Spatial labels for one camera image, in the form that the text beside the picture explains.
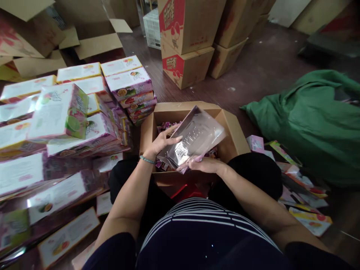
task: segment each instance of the left hand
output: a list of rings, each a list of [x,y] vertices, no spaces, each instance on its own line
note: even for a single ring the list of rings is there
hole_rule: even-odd
[[[175,144],[181,141],[183,136],[177,138],[167,139],[166,136],[176,129],[180,124],[176,124],[167,130],[161,132],[157,138],[153,141],[148,149],[144,152],[143,156],[149,160],[155,161],[156,156],[165,148],[165,146]]]

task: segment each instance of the hand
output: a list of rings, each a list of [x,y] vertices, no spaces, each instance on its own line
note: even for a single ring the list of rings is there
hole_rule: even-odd
[[[219,170],[224,166],[226,166],[225,163],[210,157],[204,157],[200,162],[195,160],[189,162],[190,169],[199,170],[204,173],[218,173]]]
[[[180,124],[176,124],[167,130],[161,132],[158,137],[153,141],[148,149],[144,152],[143,156],[149,160],[155,161],[156,156],[165,148],[165,146],[175,144],[181,141],[182,136],[177,138],[167,139],[167,135],[169,135],[175,128],[177,128]]]

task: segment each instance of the black pants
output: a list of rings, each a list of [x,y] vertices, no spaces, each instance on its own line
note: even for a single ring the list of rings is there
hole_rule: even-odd
[[[138,158],[134,157],[119,161],[112,169],[109,178],[111,203],[114,203],[120,189],[135,169],[137,160]],[[268,156],[260,153],[243,154],[230,160],[228,165],[274,200],[280,198],[282,194],[281,171]],[[208,198],[230,211],[248,217],[234,194],[221,179],[213,185]],[[152,226],[174,205],[175,202],[156,185],[151,176],[146,207],[140,224],[138,246],[141,246]]]

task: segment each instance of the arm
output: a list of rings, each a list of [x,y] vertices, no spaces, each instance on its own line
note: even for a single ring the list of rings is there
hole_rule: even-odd
[[[330,252],[320,240],[312,235],[277,201],[238,175],[225,163],[204,158],[201,162],[191,162],[190,168],[207,173],[216,173],[220,176],[244,210],[269,234],[282,251],[285,250],[288,243],[299,241]]]
[[[166,138],[166,136],[177,127],[178,125],[175,125],[161,132],[149,149],[144,152],[143,156],[146,159],[155,161],[157,154],[165,146],[178,143],[182,138],[181,136],[171,139]],[[153,166],[154,165],[149,162],[142,159],[139,160],[136,168],[118,193],[114,205],[97,237],[94,250],[101,246],[107,239],[118,233],[128,232],[134,239],[137,238],[141,217],[143,216],[146,205]]]

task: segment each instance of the right hand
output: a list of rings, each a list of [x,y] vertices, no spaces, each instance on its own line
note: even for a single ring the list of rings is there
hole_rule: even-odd
[[[194,160],[189,162],[190,169],[199,170],[204,173],[218,173],[224,165],[226,166],[225,163],[210,157],[204,157],[200,162]]]

